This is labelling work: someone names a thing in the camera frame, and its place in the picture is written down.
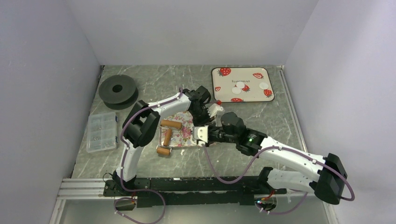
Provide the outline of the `black filament spool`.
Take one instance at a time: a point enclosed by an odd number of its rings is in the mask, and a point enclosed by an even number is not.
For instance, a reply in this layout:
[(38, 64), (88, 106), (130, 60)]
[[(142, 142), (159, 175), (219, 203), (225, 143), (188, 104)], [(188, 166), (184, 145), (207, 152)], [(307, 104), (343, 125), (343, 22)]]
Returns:
[(99, 86), (99, 97), (112, 110), (123, 110), (133, 105), (139, 96), (135, 80), (127, 75), (114, 75)]

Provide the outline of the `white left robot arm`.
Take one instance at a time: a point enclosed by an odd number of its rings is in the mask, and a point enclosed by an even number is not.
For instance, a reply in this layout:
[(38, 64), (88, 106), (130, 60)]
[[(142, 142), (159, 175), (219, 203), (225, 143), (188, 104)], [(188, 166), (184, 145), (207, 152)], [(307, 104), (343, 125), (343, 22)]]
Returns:
[(122, 196), (133, 192), (142, 150), (153, 140), (161, 120), (179, 112), (188, 112), (194, 126), (209, 124), (224, 112), (222, 106), (210, 100), (209, 91), (200, 86), (191, 91), (180, 89), (176, 95), (157, 102), (140, 100), (135, 103), (122, 126), (120, 140), (124, 149), (120, 164), (113, 173), (115, 188)]

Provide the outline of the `clear plastic parts box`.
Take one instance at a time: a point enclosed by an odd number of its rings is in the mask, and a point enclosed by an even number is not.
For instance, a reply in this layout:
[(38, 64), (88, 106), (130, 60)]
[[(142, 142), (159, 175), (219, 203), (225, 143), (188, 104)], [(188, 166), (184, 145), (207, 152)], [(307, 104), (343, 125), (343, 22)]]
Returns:
[(115, 112), (90, 115), (87, 124), (86, 151), (95, 153), (115, 149), (118, 143), (117, 123)]

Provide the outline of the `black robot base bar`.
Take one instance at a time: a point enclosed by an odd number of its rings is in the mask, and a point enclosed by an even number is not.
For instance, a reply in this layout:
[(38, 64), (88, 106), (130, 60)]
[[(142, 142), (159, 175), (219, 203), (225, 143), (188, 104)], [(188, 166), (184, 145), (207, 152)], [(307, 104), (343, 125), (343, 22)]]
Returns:
[(286, 194), (258, 182), (257, 176), (245, 176), (237, 183), (224, 184), (215, 177), (136, 178), (125, 188), (115, 179), (105, 181), (105, 197), (133, 197), (138, 208), (159, 205), (227, 204), (254, 205), (260, 198)]

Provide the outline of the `strawberry print tray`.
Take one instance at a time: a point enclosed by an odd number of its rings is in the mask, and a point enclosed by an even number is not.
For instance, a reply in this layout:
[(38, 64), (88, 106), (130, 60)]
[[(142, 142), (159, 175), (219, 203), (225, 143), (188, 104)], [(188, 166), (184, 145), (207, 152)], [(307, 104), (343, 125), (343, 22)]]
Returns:
[(271, 102), (275, 98), (264, 67), (217, 67), (211, 76), (213, 96), (223, 103)]

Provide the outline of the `aluminium frame rail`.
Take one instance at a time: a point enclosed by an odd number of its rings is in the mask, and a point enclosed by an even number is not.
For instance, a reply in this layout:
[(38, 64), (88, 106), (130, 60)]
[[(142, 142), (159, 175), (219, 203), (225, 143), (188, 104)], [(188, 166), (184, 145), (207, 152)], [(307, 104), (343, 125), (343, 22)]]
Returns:
[(102, 179), (63, 179), (57, 199), (89, 200), (103, 199), (105, 182)]

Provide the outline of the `round white wrapper right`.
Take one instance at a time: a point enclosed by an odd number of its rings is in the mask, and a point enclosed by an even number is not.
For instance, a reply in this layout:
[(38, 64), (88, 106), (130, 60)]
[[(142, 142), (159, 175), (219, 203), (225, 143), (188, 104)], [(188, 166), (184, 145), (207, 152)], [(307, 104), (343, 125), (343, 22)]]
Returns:
[(269, 88), (269, 84), (266, 83), (266, 82), (261, 82), (261, 83), (259, 84), (259, 87), (260, 87), (262, 90), (265, 90), (265, 89), (268, 89), (268, 88)]

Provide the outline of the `round white wrapper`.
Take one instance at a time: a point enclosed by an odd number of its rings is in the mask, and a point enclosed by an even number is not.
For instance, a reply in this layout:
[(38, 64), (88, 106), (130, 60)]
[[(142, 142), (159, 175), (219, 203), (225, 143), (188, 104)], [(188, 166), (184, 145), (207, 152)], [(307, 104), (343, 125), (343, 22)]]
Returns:
[(242, 89), (237, 87), (237, 86), (235, 86), (235, 87), (232, 88), (232, 93), (235, 94), (235, 95), (239, 95), (239, 94), (242, 93)]
[(269, 88), (269, 84), (266, 83), (266, 82), (261, 82), (261, 83), (259, 84), (259, 87), (260, 87), (262, 90), (265, 90), (265, 89), (268, 89), (268, 88)]
[(245, 84), (241, 81), (237, 82), (235, 87), (239, 88), (239, 89), (243, 89), (245, 87)]

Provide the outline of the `floral print tray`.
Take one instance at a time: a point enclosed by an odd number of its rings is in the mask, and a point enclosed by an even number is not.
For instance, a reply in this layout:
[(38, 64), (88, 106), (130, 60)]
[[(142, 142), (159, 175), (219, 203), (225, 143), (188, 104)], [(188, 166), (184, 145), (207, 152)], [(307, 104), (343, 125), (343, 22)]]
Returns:
[(171, 131), (167, 144), (169, 147), (194, 147), (192, 140), (193, 121), (189, 112), (178, 112), (160, 121), (159, 143), (163, 144), (167, 133)]

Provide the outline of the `wooden rolling pin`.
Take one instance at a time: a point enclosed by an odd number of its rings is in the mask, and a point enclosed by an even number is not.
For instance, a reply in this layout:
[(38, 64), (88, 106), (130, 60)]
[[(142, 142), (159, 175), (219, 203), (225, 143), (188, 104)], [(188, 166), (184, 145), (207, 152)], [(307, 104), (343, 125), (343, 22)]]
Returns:
[(166, 127), (168, 130), (165, 132), (164, 141), (162, 144), (158, 145), (156, 152), (162, 156), (169, 156), (171, 153), (171, 147), (169, 146), (172, 137), (172, 128), (176, 130), (182, 129), (182, 123), (172, 120), (163, 119), (160, 123), (160, 127)]

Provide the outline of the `round white wrapper middle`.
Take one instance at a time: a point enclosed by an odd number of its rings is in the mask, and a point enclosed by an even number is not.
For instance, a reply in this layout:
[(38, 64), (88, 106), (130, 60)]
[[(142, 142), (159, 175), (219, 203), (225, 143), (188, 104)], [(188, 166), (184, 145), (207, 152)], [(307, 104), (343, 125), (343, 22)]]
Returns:
[(243, 89), (245, 87), (245, 84), (241, 81), (237, 82), (235, 87), (239, 88), (239, 89)]

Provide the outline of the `round white wrapper left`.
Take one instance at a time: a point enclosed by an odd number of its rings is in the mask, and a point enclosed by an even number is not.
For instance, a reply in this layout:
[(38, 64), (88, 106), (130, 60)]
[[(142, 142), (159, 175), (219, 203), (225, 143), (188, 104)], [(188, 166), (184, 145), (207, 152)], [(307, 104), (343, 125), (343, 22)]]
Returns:
[(235, 86), (235, 87), (232, 88), (232, 93), (235, 94), (235, 95), (239, 95), (239, 94), (242, 93), (242, 89), (237, 87), (237, 86)]

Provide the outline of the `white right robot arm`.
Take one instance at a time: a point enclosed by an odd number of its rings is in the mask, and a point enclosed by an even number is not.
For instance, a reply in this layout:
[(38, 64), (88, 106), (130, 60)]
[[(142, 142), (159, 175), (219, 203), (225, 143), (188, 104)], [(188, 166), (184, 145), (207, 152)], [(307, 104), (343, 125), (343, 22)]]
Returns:
[(287, 146), (262, 132), (246, 127), (234, 112), (225, 113), (220, 124), (202, 127), (198, 131), (197, 142), (203, 147), (214, 142), (235, 144), (240, 153), (252, 156), (244, 173), (259, 157), (290, 168), (287, 171), (264, 167), (257, 178), (260, 192), (268, 194), (276, 189), (304, 191), (333, 205), (339, 204), (341, 200), (355, 200), (355, 193), (337, 155), (316, 155)]

